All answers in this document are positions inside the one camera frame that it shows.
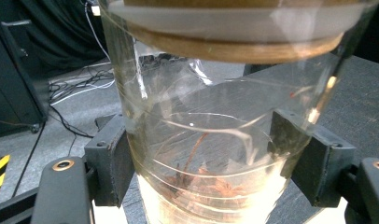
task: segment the wooden lid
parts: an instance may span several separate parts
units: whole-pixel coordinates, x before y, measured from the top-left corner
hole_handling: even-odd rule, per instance
[[[129,33],[146,45],[190,58],[227,63],[289,63],[335,49],[342,34],[300,43],[242,43],[213,41],[161,34],[128,23]]]
[[[132,7],[320,7],[358,3],[360,0],[123,0]]]

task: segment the gray floor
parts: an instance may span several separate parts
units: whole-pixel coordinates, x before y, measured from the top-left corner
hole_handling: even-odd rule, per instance
[[[108,70],[109,67],[96,69]],[[58,78],[71,78],[79,72]],[[379,64],[352,58],[344,72],[344,78],[319,123],[358,148],[356,162],[365,157],[379,158]],[[96,134],[94,119],[120,113],[120,102],[113,85],[108,89],[88,91],[74,96],[57,104],[56,108],[70,124],[86,130],[89,134]],[[30,132],[0,138],[0,155],[11,156],[6,179],[0,191],[0,203],[10,199],[36,138],[37,134]],[[60,122],[49,118],[18,194],[37,187],[43,167],[50,161],[67,156],[73,139],[74,135]],[[83,147],[88,142],[89,139],[78,137],[70,155],[82,156]],[[133,183],[123,205],[129,223],[145,222],[139,200],[138,190]],[[315,211],[295,185],[290,184],[272,213],[269,223],[301,223]]]

